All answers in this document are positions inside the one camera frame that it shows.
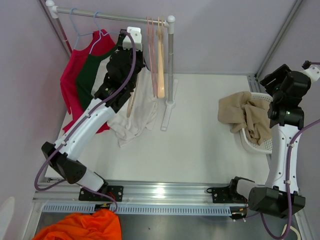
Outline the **beige wooden hanger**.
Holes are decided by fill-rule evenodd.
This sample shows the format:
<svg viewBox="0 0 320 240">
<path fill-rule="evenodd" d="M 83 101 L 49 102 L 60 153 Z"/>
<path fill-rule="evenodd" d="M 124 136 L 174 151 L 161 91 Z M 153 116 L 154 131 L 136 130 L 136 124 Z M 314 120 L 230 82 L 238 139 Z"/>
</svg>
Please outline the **beige wooden hanger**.
<svg viewBox="0 0 320 240">
<path fill-rule="evenodd" d="M 134 108 L 134 103 L 136 100 L 136 92 L 133 92 L 129 98 L 127 111 L 126 111 L 126 117 L 129 118 L 131 116 L 132 110 Z"/>
</svg>

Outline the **beige t shirt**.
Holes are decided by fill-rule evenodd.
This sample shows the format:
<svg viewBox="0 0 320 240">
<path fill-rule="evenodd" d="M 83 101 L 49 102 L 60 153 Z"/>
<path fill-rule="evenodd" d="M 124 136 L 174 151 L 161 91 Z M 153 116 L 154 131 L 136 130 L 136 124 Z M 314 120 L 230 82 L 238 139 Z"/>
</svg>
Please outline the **beige t shirt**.
<svg viewBox="0 0 320 240">
<path fill-rule="evenodd" d="M 218 101 L 217 119 L 222 124 L 232 125 L 230 132 L 233 134 L 243 129 L 247 139 L 260 146 L 272 138 L 269 107 L 269 101 L 255 99 L 249 91 L 241 91 Z"/>
</svg>

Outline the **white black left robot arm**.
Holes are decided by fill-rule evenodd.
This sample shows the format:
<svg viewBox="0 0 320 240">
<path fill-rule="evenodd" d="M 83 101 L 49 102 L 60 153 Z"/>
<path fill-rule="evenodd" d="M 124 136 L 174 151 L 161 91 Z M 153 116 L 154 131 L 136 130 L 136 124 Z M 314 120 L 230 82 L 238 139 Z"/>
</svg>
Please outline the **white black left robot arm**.
<svg viewBox="0 0 320 240">
<path fill-rule="evenodd" d="M 53 168 L 69 184 L 82 186 L 97 201 L 107 197 L 106 181 L 78 158 L 96 132 L 129 100 L 143 67 L 143 57 L 135 49 L 114 52 L 102 85 L 81 117 L 61 138 L 41 147 L 44 166 Z"/>
</svg>

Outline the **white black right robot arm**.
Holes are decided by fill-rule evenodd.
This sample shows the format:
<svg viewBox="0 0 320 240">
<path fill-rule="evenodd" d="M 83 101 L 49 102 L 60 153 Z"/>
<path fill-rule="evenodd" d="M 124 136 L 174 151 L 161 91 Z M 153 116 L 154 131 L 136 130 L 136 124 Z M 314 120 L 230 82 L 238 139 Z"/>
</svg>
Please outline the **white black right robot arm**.
<svg viewBox="0 0 320 240">
<path fill-rule="evenodd" d="M 307 130 L 305 113 L 299 104 L 312 84 L 319 80 L 320 66 L 306 61 L 302 68 L 295 71 L 283 64 L 260 81 L 272 96 L 268 110 L 272 153 L 264 186 L 236 176 L 227 190 L 232 202 L 245 198 L 250 210 L 281 219 L 291 218 L 306 204 L 297 184 L 298 145 L 301 134 Z"/>
</svg>

